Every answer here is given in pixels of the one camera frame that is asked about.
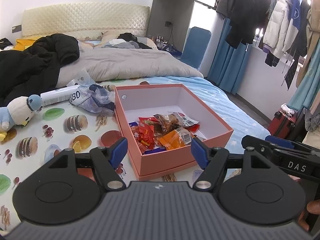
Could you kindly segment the person's right hand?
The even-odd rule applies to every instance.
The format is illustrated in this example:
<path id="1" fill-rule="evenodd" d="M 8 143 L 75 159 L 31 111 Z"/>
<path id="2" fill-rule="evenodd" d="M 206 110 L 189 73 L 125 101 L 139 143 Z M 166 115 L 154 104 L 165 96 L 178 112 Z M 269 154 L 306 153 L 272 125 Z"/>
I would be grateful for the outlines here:
<path id="1" fill-rule="evenodd" d="M 319 215 L 320 213 L 320 200 L 313 200 L 311 202 L 309 202 L 306 206 L 306 210 L 303 211 L 300 214 L 300 217 L 298 219 L 298 224 L 305 230 L 305 231 L 309 231 L 309 225 L 308 223 L 305 221 L 304 216 L 305 213 L 308 212 L 310 214 L 313 215 Z"/>

